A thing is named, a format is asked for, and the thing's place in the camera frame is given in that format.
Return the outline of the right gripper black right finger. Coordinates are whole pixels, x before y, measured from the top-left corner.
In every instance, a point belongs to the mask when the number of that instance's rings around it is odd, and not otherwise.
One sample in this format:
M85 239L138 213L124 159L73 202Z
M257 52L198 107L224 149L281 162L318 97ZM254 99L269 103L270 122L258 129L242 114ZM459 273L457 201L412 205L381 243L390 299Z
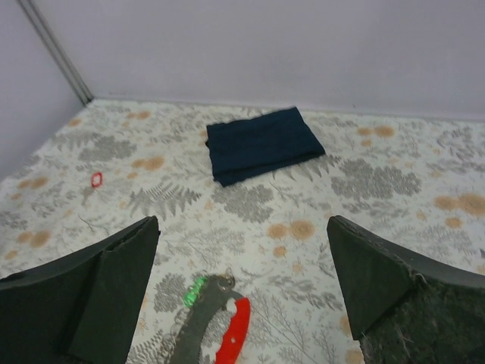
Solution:
M342 217L327 224L352 337L366 363L482 363L484 277Z

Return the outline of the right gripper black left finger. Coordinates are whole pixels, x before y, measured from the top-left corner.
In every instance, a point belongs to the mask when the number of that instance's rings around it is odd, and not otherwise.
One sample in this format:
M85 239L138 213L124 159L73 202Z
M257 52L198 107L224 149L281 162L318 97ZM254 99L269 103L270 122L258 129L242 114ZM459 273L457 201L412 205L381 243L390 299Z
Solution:
M3 363L124 363L160 231L155 216L1 280Z

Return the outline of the key with green tag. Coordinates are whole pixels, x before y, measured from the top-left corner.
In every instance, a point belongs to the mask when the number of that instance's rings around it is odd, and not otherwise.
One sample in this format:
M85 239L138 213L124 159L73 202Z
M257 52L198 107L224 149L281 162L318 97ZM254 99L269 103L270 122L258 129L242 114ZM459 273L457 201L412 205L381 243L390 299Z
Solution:
M207 280L208 278L206 276L201 276L194 280L193 284L189 287L188 291L183 297L185 307L190 308L195 304Z

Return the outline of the steel key holder red handle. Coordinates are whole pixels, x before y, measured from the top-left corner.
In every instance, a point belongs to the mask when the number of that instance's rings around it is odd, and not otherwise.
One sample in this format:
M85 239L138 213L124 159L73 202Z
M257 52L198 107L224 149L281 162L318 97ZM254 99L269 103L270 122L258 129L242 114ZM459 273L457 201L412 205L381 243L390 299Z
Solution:
M183 297L198 277L208 280L195 304ZM236 363L246 343L252 316L248 296L236 288L231 268L200 273L182 295L181 313L161 340L159 363Z

